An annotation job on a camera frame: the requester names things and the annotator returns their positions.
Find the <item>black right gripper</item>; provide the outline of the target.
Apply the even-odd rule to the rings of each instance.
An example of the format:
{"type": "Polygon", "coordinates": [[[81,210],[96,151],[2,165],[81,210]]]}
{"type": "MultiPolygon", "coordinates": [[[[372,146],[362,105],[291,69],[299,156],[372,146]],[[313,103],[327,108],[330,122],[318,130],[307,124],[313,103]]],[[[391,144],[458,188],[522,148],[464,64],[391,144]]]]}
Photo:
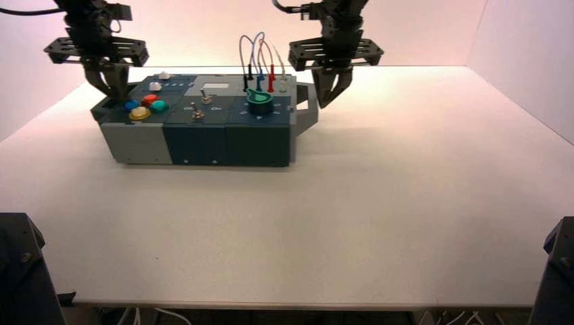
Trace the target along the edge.
{"type": "Polygon", "coordinates": [[[384,51],[373,40],[362,37],[362,16],[324,16],[319,21],[321,36],[289,43],[288,61],[296,71],[315,69],[312,77],[317,101],[325,108],[350,86],[350,66],[376,66],[384,51]],[[347,69],[337,72],[334,83],[334,73],[327,68],[347,69]]]}

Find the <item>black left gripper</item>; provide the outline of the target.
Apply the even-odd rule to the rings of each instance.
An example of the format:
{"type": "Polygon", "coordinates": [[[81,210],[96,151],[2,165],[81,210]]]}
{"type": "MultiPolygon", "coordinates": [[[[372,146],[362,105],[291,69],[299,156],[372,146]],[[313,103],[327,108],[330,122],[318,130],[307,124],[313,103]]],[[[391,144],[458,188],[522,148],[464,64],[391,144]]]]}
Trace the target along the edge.
{"type": "MultiPolygon", "coordinates": [[[[113,16],[65,16],[67,37],[60,37],[44,48],[54,64],[68,62],[71,57],[80,61],[86,59],[107,59],[112,63],[127,61],[128,65],[143,66],[149,53],[146,42],[137,39],[116,37],[121,25],[113,29],[113,16]]],[[[109,98],[122,102],[127,99],[129,66],[113,64],[110,69],[110,87],[102,78],[102,67],[97,63],[83,64],[87,82],[109,98]]]]}

